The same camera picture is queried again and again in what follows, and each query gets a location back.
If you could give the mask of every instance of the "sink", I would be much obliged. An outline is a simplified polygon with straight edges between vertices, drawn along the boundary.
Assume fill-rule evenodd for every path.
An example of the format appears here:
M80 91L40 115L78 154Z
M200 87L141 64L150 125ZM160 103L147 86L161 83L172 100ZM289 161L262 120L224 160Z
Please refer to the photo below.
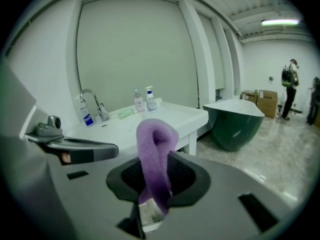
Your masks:
M161 98L155 99L158 108L154 111L143 111L131 114L124 118L119 118L118 113L123 110L133 109L133 106L125 107L109 113L110 119L101 121L100 117L93 119L94 124L87 127L84 122L78 123L64 132L69 136L66 143L81 144L86 139L98 143L113 143L119 147L119 156L137 153L136 130L140 122L146 119L160 119L171 125L179 134L181 140L177 144L177 149L184 147L190 141L188 135L194 133L197 138L197 129L208 122L208 112L202 109L186 107L168 102L163 102Z

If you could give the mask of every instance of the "sink leg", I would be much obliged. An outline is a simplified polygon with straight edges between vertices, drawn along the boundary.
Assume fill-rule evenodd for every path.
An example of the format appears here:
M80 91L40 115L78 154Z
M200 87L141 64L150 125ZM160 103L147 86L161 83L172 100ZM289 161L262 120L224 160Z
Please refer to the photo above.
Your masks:
M196 155L197 150L197 131L193 131L189 134L189 144L183 148L183 151L192 156Z

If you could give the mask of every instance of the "fluorescent light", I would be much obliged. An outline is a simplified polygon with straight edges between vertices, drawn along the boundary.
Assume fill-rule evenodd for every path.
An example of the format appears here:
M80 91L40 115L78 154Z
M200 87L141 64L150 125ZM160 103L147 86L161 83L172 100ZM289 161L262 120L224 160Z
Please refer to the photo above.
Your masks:
M297 25L299 20L297 19L271 19L262 21L263 26L270 25Z

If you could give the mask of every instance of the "marble floor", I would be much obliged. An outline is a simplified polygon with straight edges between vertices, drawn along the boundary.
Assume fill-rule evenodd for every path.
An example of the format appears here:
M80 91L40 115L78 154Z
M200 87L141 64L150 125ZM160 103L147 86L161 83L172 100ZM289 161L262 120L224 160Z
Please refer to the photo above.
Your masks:
M208 135L197 143L196 155L239 168L295 208L320 169L320 129L298 114L290 118L265 117L252 141L237 152L221 150Z

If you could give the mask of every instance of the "green bathtub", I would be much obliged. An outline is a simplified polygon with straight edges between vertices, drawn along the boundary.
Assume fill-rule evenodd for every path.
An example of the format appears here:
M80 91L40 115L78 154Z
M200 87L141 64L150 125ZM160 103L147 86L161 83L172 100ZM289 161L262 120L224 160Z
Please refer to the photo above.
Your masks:
M256 135L265 114L251 101L227 99L206 104L206 125L212 140L223 150L241 150Z

